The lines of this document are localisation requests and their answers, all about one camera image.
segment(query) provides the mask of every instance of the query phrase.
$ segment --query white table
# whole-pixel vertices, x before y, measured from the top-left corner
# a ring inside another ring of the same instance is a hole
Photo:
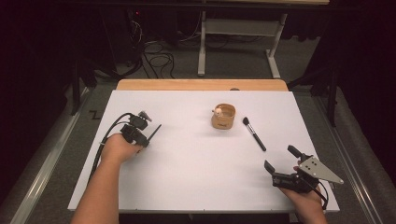
[[[220,103],[236,108],[231,130],[211,126],[211,110]],[[146,110],[162,124],[148,148],[120,171],[120,211],[124,213],[289,213],[294,208],[272,186],[263,167],[291,174],[294,145],[317,156],[292,92],[287,91],[113,91],[68,209],[75,210],[87,185],[99,142],[125,112]],[[242,123],[248,117],[267,147],[260,147]],[[327,182],[328,211],[339,211]]]

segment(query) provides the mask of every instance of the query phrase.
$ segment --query makeup brush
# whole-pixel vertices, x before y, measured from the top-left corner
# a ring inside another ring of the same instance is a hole
[[[256,134],[256,132],[254,132],[253,127],[251,127],[248,118],[244,118],[242,120],[244,122],[244,124],[247,126],[248,130],[251,132],[251,134],[253,134],[254,139],[256,139],[257,143],[259,144],[259,146],[262,148],[262,151],[266,151],[267,149],[265,148],[264,144],[262,143],[262,140],[260,140],[259,136]]]

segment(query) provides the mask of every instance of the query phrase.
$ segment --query hand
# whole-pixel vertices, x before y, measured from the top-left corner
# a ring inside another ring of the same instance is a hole
[[[279,188],[294,204],[299,219],[305,223],[327,223],[326,217],[323,214],[320,197],[311,190],[309,193],[297,193],[294,190]]]
[[[102,151],[101,162],[111,161],[121,164],[131,158],[143,147],[132,145],[125,141],[122,134],[115,133],[107,138],[105,147]]]

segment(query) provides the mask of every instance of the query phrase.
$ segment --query wooden cup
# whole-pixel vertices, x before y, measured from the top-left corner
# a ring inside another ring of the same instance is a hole
[[[212,126],[216,129],[228,130],[233,127],[233,119],[235,118],[235,107],[228,104],[220,104],[213,110]]]

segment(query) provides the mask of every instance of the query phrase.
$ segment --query brush handle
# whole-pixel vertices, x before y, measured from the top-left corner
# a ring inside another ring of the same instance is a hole
[[[267,148],[265,148],[264,144],[262,143],[262,140],[260,140],[259,136],[257,136],[256,133],[253,134],[253,137],[256,139],[257,143],[260,145],[262,148],[262,151],[266,151]]]

